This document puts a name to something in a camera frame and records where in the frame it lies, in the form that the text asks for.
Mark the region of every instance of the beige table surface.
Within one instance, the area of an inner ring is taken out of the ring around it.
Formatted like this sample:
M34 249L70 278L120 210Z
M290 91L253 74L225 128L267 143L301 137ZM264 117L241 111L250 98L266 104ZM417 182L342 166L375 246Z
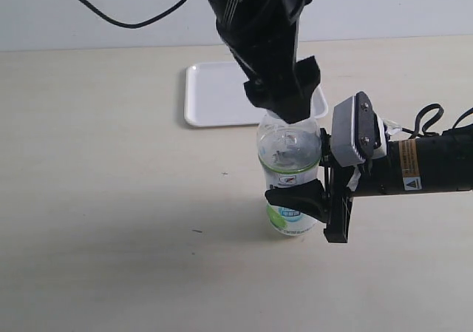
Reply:
M440 131L473 105L473 36L300 53L316 54L331 107L364 90L411 127L440 102ZM255 128L183 120L183 70L230 59L0 53L0 331L473 331L472 195L357 200L348 245L321 225L281 238Z

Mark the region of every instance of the warning label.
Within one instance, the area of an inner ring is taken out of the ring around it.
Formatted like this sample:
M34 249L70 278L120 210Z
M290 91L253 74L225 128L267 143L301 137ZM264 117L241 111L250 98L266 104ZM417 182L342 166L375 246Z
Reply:
M399 155L401 158L404 190L407 192L422 190L421 173L419 172L419 162L415 140L399 142Z

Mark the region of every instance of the white tray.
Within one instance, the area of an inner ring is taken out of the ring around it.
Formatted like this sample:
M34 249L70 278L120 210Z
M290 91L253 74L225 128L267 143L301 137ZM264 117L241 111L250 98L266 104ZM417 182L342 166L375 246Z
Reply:
M255 108L246 98L245 73L236 62L195 64L187 69L186 121L197 127L258 124L266 110ZM328 113L327 101L318 87L313 95L313 115Z

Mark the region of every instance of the water bottle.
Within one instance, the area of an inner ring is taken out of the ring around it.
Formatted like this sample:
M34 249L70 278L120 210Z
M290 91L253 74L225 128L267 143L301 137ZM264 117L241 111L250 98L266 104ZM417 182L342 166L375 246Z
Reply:
M297 186L317 178L321 138L315 118L290 125L268 111L258 127L257 146L267 189ZM317 221L299 211L270 204L267 213L272 226L288 236L308 232Z

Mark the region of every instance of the black cylinder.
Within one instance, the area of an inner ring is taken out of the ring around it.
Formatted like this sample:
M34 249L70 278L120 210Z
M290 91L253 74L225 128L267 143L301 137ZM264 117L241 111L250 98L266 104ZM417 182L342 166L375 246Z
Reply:
M356 197L473 189L473 126L388 143L388 155L362 175Z

